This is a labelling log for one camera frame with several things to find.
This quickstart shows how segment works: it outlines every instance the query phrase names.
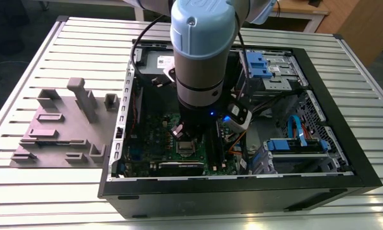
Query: motherboard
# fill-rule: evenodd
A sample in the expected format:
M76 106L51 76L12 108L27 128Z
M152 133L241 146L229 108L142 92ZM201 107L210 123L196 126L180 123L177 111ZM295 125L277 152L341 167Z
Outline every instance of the motherboard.
M201 142L177 142L174 140L170 135L170 128L178 123L178 120L180 114L146 116L142 129L138 131L142 141L128 145L130 158L130 164L125 164L128 176L150 177L154 176L153 171L158 167L162 170L164 167L177 167L180 164L201 168L201 175L237 174L234 155L225 157L222 167L210 166L205 137ZM225 125L220 125L220 132L224 140L232 134Z

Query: aluminum table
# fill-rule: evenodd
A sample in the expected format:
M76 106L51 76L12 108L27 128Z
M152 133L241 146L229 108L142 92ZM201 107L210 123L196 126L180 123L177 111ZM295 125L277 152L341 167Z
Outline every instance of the aluminum table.
M71 77L96 96L120 94L132 40L145 22L61 17L0 111L0 227L53 229L383 229L383 187L311 211L125 220L97 198L101 169L9 168L43 88ZM169 40L158 23L145 39ZM329 34L242 29L250 45L305 48L383 182L383 91L347 44Z

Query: wire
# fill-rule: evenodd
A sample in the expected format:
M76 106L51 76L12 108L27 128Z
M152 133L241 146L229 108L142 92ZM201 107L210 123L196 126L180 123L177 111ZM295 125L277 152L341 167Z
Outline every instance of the wire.
M133 66L133 69L134 69L134 73L140 76L140 78L142 80L145 80L145 77L144 77L144 74L140 72L140 69L136 65L136 62L134 62L134 50L136 50L136 47L138 46L138 43L145 35L145 33L148 32L148 30L154 26L154 24L164 18L165 15L161 15L148 26L146 28L144 29L144 31L141 32L138 38L136 39L134 43L133 43L133 47L132 47L132 51L130 51L130 62L132 62L132 66Z
M248 52L246 52L246 49L245 49L245 43L244 43L241 32L238 32L238 38L240 38L241 49L242 49L242 60L244 60L244 71L245 71L245 88L248 89L248 94L250 96L249 60L248 60ZM242 96L242 89L240 91L237 100L240 100L241 96Z
M284 99L287 96L293 96L299 94L301 92L303 92L303 89L298 89L290 92L284 92L280 95L274 96L272 99L269 99L266 102L261 103L260 105L257 105L253 108L253 120L256 118L256 116L261 115L261 113L268 110L269 108L272 108L274 106L274 104Z
M277 5L278 5L277 18L280 18L280 16L281 16L281 5L280 5L280 1L278 0L277 0Z
M307 131L306 127L305 127L305 124L302 124L301 126L302 126L302 129L303 129L305 137L307 139L313 138L311 134L309 133L309 131Z
M242 153L241 152L234 152L234 151L232 151L232 152L229 152L230 154L234 154L234 155L242 155Z
M229 148L229 152L232 152L233 147L237 145L240 139L242 138L242 136L245 135L246 132L248 132L248 130L245 130L245 131L241 133L240 137L237 138L237 140L234 141L232 147Z

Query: label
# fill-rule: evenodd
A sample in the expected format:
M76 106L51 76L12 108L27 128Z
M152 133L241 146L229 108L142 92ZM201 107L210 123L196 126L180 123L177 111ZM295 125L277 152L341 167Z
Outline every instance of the label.
M245 162L244 159L241 159L240 164L244 167L244 169L248 169L248 162Z
M270 67L270 71L280 72L280 68L277 66L276 67Z
M165 69L174 62L173 56L160 56L158 57L158 69Z
M233 106L233 109L232 109L232 114L234 114L236 116L238 116L238 113L240 113L240 108L237 105Z

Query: black case frame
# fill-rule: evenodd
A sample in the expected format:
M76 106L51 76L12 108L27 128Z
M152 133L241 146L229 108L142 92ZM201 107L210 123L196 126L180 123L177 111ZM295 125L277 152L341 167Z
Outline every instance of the black case frame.
M148 42L170 45L170 42ZM293 52L323 110L326 125L333 129L354 175L281 178L246 176L244 179L178 181L138 179L109 182L106 155L99 197L109 201L125 218L310 210L346 195L362 194L382 186L306 51L290 47L248 48Z

